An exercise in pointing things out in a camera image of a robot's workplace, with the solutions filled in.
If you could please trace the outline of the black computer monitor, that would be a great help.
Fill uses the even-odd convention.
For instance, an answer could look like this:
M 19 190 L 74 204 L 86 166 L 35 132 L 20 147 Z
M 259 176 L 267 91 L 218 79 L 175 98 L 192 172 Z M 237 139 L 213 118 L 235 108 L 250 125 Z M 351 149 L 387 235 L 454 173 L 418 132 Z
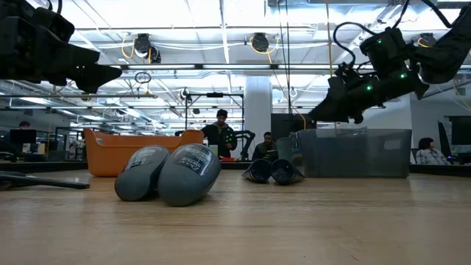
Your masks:
M 10 131 L 10 142 L 12 144 L 35 144 L 37 130 L 15 129 Z
M 452 145 L 471 145 L 471 116 L 451 116 Z

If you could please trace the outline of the grey body wash bottle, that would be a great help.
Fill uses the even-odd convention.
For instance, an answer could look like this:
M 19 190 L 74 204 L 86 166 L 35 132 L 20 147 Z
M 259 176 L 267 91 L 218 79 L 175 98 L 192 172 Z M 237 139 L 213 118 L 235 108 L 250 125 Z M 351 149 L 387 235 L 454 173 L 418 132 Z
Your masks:
M 147 199 L 156 189 L 160 171 L 170 151 L 162 146 L 145 146 L 128 160 L 114 183 L 119 199 L 135 202 Z
M 221 170 L 219 158 L 207 146 L 186 144 L 163 165 L 157 191 L 167 205 L 192 205 L 212 189 Z

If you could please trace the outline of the white pillar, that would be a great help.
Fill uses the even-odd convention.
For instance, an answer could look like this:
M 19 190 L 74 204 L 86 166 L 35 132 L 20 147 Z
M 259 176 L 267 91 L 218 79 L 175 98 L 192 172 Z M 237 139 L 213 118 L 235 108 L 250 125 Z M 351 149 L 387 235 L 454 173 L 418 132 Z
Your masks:
M 263 134 L 271 130 L 272 84 L 268 76 L 248 76 L 244 91 L 244 119 L 246 129 L 255 134 L 257 145 Z

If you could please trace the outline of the grey plastic bin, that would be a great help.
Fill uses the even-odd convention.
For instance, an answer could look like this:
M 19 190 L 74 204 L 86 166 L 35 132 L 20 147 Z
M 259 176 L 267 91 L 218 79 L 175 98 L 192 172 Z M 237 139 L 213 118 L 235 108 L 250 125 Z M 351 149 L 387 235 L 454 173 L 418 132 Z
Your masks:
M 290 136 L 293 164 L 311 178 L 406 178 L 409 129 L 309 129 Z

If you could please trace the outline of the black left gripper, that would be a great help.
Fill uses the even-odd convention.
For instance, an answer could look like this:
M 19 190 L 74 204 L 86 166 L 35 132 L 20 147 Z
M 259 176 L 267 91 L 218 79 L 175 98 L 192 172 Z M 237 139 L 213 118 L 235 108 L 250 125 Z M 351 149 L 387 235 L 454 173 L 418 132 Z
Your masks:
M 0 18 L 0 79 L 40 80 L 41 58 L 52 58 L 46 51 L 49 40 L 54 45 L 54 64 L 70 67 L 65 76 L 86 93 L 96 93 L 100 86 L 122 75 L 120 68 L 96 64 L 100 53 L 66 43 L 43 26 L 36 25 L 34 13 L 18 13 Z

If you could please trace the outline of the teal plastic bin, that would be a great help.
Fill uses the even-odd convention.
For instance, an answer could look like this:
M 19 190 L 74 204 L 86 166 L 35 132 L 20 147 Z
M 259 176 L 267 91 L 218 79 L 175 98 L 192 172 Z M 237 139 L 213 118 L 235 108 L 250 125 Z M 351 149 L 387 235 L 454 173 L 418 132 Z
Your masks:
M 292 162 L 293 151 L 290 138 L 279 138 L 276 141 L 276 146 L 278 158 Z

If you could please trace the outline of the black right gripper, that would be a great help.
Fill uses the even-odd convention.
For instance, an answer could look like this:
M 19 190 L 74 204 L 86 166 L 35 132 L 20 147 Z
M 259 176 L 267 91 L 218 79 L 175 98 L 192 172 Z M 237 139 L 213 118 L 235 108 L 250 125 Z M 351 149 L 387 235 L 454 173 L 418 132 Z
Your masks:
M 422 98 L 429 86 L 417 72 L 407 68 L 379 77 L 375 74 L 361 76 L 346 63 L 339 65 L 335 76 L 328 79 L 327 96 L 308 115 L 315 121 L 348 122 L 363 120 L 363 112 L 407 93 L 414 92 Z

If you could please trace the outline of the orange plastic bin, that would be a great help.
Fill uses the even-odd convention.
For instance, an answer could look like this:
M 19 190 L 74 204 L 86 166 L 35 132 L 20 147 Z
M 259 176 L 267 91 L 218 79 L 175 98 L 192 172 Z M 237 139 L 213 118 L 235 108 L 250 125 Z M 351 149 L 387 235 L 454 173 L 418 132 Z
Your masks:
M 185 130 L 181 136 L 110 135 L 84 130 L 88 171 L 95 177 L 115 177 L 140 148 L 158 145 L 173 152 L 186 144 L 202 144 L 201 130 Z

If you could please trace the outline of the black plastic comb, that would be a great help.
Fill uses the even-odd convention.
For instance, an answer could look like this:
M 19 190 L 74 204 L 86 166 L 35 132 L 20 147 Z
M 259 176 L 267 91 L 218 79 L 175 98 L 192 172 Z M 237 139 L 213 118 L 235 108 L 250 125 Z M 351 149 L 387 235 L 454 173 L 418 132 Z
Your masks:
M 62 180 L 43 179 L 31 175 L 25 175 L 20 172 L 0 171 L 0 190 L 7 188 L 23 188 L 30 186 L 52 186 L 60 188 L 87 189 L 90 185 L 87 183 L 75 183 Z

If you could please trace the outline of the black gantry frame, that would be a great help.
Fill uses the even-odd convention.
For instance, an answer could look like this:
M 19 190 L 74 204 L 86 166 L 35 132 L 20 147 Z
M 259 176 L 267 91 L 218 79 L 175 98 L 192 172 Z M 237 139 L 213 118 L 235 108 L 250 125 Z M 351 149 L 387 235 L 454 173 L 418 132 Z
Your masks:
M 245 128 L 245 97 L 243 94 L 232 94 L 222 92 L 210 92 L 210 93 L 189 93 L 183 96 L 185 100 L 185 129 L 188 129 L 188 110 L 192 107 L 201 97 L 206 98 L 223 98 L 229 97 L 233 100 L 236 105 L 241 108 L 241 129 Z

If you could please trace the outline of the black panel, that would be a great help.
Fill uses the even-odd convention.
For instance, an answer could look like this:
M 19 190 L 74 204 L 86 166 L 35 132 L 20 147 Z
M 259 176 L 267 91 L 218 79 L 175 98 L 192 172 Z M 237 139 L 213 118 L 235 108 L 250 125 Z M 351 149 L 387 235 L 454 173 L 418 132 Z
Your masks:
M 304 114 L 271 114 L 271 134 L 274 141 L 287 138 L 290 134 L 300 130 L 316 129 L 316 127 L 316 122 Z

